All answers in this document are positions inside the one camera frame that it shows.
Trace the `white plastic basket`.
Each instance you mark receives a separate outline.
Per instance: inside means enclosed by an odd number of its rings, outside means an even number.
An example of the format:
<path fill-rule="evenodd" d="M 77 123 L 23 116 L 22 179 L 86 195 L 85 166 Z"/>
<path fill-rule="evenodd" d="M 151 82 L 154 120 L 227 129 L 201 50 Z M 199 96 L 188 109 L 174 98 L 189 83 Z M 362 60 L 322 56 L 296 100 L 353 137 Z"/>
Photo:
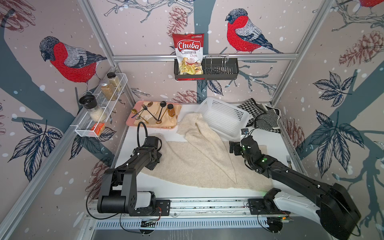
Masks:
<path fill-rule="evenodd" d="M 234 140 L 240 137 L 251 115 L 235 105 L 209 97 L 197 108 L 196 113 L 203 116 L 209 127 L 227 139 Z"/>

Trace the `beige knitted scarf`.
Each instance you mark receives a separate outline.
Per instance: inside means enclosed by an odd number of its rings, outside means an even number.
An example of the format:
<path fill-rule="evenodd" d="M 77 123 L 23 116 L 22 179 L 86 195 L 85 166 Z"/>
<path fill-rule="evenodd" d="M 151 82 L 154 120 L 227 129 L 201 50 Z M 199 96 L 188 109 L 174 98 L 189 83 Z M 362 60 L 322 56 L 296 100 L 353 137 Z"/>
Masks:
<path fill-rule="evenodd" d="M 187 114 L 177 134 L 185 141 L 163 141 L 160 163 L 142 173 L 174 184 L 206 189 L 268 191 L 273 182 L 249 170 L 241 156 L 230 155 L 224 142 L 198 113 Z"/>

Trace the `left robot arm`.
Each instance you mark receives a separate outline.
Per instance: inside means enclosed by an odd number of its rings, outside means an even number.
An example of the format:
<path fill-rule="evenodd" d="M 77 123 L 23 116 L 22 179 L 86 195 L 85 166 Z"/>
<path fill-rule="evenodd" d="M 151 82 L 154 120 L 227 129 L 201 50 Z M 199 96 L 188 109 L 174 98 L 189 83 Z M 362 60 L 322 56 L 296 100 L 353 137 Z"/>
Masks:
<path fill-rule="evenodd" d="M 152 171 L 162 154 L 158 145 L 162 141 L 154 136 L 146 138 L 143 146 L 121 166 L 105 171 L 98 197 L 100 214 L 128 214 L 129 216 L 154 216 L 159 213 L 153 192 L 137 191 L 137 175 L 143 168 Z"/>

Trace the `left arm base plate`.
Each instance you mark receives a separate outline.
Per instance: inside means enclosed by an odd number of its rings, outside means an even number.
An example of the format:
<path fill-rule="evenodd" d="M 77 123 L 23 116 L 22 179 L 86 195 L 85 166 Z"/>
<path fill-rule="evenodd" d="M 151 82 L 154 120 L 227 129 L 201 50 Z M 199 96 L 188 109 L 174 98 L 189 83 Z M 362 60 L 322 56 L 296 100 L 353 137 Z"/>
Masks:
<path fill-rule="evenodd" d="M 129 213 L 131 217 L 145 217 L 145 216 L 169 216 L 171 208 L 171 200 L 156 200 L 155 203 L 151 203 L 148 207 L 138 208 L 132 213 Z"/>

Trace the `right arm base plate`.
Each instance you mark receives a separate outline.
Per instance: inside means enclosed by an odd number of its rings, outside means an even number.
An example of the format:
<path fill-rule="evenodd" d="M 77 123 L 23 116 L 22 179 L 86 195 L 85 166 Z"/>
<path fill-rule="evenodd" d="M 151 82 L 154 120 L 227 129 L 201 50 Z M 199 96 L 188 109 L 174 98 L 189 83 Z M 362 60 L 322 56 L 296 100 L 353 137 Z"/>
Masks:
<path fill-rule="evenodd" d="M 264 198 L 248 199 L 247 207 L 251 215 L 282 215 L 286 216 L 290 212 L 284 212 L 278 209 L 272 200 Z"/>

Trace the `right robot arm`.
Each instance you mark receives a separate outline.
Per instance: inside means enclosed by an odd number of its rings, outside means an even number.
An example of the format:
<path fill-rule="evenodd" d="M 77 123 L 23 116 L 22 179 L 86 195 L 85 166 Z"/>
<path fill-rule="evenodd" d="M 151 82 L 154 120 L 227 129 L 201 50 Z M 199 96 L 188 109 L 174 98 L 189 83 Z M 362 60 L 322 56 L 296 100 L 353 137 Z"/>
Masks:
<path fill-rule="evenodd" d="M 287 215 L 294 213 L 320 225 L 334 238 L 347 240 L 358 228 L 361 214 L 350 194 L 340 184 L 328 185 L 306 177 L 277 159 L 264 155 L 251 136 L 229 142 L 229 152 L 242 156 L 250 170 L 279 181 L 299 193 L 293 196 L 272 188 L 264 197 L 248 199 L 251 215 Z"/>

